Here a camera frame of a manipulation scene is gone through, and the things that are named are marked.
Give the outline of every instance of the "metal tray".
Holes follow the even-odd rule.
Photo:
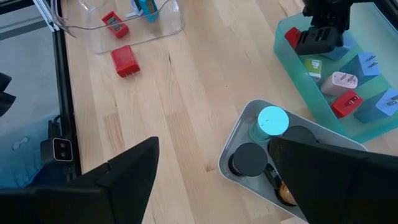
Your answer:
[[[307,221],[299,206],[288,207],[278,201],[277,197],[275,196],[274,189],[272,188],[271,184],[268,182],[265,175],[260,175],[257,177],[237,177],[233,175],[228,168],[228,159],[235,152],[235,150],[241,144],[246,142],[251,142],[248,136],[249,126],[252,122],[254,122],[255,118],[258,116],[260,111],[266,106],[275,106],[275,105],[262,99],[256,99],[250,101],[243,108],[238,121],[235,123],[235,126],[231,134],[229,135],[227,142],[225,143],[224,149],[218,161],[218,168],[220,169],[221,174],[226,179],[250,190],[251,192],[268,200],[274,205],[280,207],[281,209],[284,209],[286,212],[289,212]],[[315,124],[312,121],[297,116],[296,114],[290,113],[288,111],[286,111],[286,113],[289,116],[289,122],[290,122],[289,127],[296,125],[304,126],[309,130],[311,130],[314,133],[315,137],[317,137],[317,139],[322,143],[347,147],[350,149],[367,151],[367,149],[361,144],[354,142],[340,134],[330,131],[318,124]]]

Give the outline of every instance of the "wall charger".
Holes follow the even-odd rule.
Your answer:
[[[323,82],[321,91],[332,96],[341,96],[348,90],[354,90],[358,86],[358,78],[355,75],[333,72],[329,78]]]

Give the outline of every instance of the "wooden surface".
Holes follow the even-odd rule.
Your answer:
[[[125,79],[110,54],[92,54],[67,35],[83,172],[158,136],[159,168],[144,223],[303,223],[217,168],[248,101],[263,98],[311,119],[272,49],[278,21],[302,7],[300,0],[181,0],[184,30],[134,46],[141,72]],[[397,154],[396,134],[367,147]]]

